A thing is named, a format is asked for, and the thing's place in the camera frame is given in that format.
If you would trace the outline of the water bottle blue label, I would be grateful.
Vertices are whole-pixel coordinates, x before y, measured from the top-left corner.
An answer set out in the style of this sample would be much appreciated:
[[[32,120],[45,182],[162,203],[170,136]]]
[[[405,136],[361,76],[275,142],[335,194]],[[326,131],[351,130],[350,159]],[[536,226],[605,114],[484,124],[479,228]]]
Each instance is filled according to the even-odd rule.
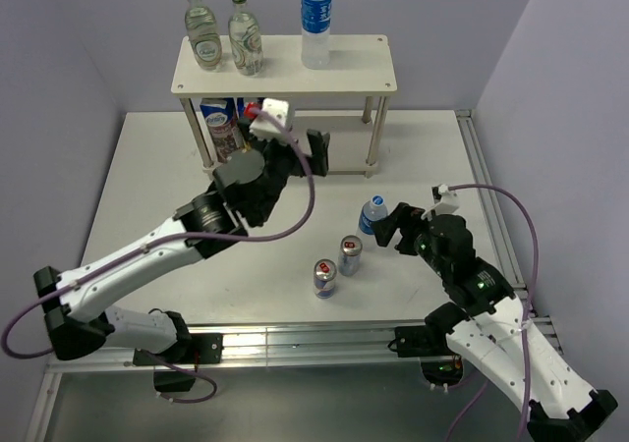
[[[330,60],[332,0],[301,0],[301,59],[308,69],[324,68]]]
[[[358,220],[358,231],[366,236],[372,236],[372,224],[384,219],[388,215],[385,200],[381,195],[374,195],[366,201],[361,209]]]

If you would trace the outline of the glass soda bottle green cap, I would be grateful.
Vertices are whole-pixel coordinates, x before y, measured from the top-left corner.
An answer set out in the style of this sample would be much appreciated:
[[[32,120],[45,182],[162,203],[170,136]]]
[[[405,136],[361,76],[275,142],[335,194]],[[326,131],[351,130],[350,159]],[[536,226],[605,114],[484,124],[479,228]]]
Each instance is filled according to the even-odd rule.
[[[188,0],[185,26],[198,65],[207,71],[219,68],[222,44],[212,10],[202,0]]]

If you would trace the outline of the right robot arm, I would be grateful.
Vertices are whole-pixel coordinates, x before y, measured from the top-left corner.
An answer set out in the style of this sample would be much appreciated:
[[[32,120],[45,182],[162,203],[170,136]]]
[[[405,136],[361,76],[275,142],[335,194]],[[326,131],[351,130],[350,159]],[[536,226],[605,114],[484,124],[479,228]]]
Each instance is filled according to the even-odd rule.
[[[585,441],[617,409],[613,395],[581,378],[533,322],[491,264],[477,256],[464,218],[400,203],[372,223],[379,246],[401,235],[396,250],[420,257],[441,279],[449,298],[425,319],[423,333],[436,353],[468,360],[524,411],[535,441]]]

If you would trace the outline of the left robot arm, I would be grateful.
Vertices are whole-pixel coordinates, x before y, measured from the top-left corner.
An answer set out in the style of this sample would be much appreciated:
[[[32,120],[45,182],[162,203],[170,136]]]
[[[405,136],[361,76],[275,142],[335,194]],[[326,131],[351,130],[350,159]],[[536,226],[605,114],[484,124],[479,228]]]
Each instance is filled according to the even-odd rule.
[[[192,336],[178,312],[141,313],[116,303],[140,287],[213,257],[248,236],[269,218],[290,177],[305,168],[328,172],[330,135],[307,132],[304,161],[279,139],[255,140],[213,172],[207,191],[181,206],[145,237],[90,265],[34,275],[52,351],[59,360],[86,357],[104,347],[136,348],[169,363],[192,349]]]

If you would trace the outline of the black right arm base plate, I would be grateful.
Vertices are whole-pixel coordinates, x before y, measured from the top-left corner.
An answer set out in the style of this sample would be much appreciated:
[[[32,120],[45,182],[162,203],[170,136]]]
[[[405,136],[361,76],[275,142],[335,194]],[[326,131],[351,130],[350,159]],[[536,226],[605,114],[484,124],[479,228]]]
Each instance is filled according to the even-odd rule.
[[[451,356],[445,338],[428,325],[398,326],[387,349],[399,358],[432,358]]]

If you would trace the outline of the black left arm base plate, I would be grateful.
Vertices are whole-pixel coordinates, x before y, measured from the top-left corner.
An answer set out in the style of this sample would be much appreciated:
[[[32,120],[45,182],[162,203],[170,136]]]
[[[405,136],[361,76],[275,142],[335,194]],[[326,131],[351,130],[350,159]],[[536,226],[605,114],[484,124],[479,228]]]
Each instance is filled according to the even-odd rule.
[[[161,361],[181,365],[219,364],[223,350],[223,335],[220,333],[197,333],[191,335],[186,348],[179,344],[156,356]]]

